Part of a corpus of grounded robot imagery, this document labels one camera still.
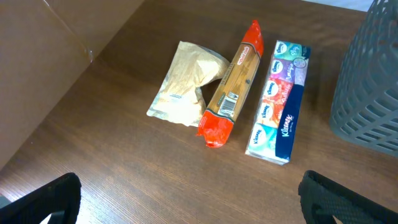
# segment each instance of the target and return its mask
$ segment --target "kleenex tissue box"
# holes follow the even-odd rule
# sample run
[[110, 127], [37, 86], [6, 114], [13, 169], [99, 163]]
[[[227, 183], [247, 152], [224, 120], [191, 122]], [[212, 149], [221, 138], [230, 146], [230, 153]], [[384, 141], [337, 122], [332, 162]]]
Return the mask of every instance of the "kleenex tissue box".
[[290, 161], [311, 48], [277, 41], [246, 154]]

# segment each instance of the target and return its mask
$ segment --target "wood grain surface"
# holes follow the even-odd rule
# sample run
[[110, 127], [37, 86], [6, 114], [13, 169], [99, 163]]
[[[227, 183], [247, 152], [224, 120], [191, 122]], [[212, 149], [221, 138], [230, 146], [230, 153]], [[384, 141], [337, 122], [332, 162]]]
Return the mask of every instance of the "wood grain surface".
[[[364, 17], [298, 0], [146, 1], [3, 168], [0, 193], [16, 200], [75, 172], [78, 223], [304, 223], [297, 187], [312, 169], [398, 212], [398, 159], [328, 127], [341, 59]], [[252, 19], [264, 55], [225, 146], [146, 116], [180, 40], [231, 60]], [[244, 155], [277, 39], [313, 50], [285, 166]], [[217, 86], [202, 88], [207, 103]]]

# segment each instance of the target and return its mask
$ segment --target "white label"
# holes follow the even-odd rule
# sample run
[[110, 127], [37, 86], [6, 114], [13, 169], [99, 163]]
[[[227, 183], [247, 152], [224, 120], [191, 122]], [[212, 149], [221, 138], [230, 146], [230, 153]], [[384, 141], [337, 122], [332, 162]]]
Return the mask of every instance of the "white label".
[[170, 94], [169, 97], [171, 103], [183, 103], [185, 101], [188, 101], [187, 97], [182, 95]]
[[228, 96], [234, 100], [237, 100], [239, 98], [239, 95], [233, 93], [233, 92], [229, 92]]
[[241, 56], [239, 57], [239, 60], [237, 62], [238, 65], [242, 64], [242, 62], [243, 62], [244, 58], [246, 57], [246, 55], [248, 54], [249, 50], [250, 50], [250, 48], [248, 46], [245, 46], [243, 48]]
[[274, 54], [279, 55], [285, 53], [287, 50], [287, 46], [283, 42], [277, 42]]
[[288, 114], [285, 118], [285, 123], [284, 123], [284, 127], [280, 130], [282, 132], [282, 137], [288, 137], [289, 136], [289, 124], [291, 121], [293, 121], [294, 117], [290, 114]]
[[275, 96], [278, 93], [278, 90], [278, 84], [272, 80], [268, 80], [264, 96]]

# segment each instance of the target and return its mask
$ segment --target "plastic bag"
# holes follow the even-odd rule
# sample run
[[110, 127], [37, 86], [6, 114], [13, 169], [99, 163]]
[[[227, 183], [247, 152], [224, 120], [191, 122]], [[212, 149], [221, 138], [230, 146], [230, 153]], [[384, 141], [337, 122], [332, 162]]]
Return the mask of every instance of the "plastic bag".
[[228, 65], [218, 53], [180, 41], [147, 115], [197, 127], [206, 109], [200, 87], [222, 78]]

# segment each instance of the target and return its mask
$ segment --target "pasta package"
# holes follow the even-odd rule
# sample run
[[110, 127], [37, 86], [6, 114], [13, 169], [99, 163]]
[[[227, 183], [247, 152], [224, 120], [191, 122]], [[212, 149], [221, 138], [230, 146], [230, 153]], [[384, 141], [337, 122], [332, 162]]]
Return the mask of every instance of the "pasta package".
[[239, 116], [260, 64], [264, 43], [258, 21], [246, 32], [231, 64], [213, 95], [198, 126], [206, 145], [224, 145]]
[[277, 41], [246, 154], [276, 164], [290, 161], [311, 49]]

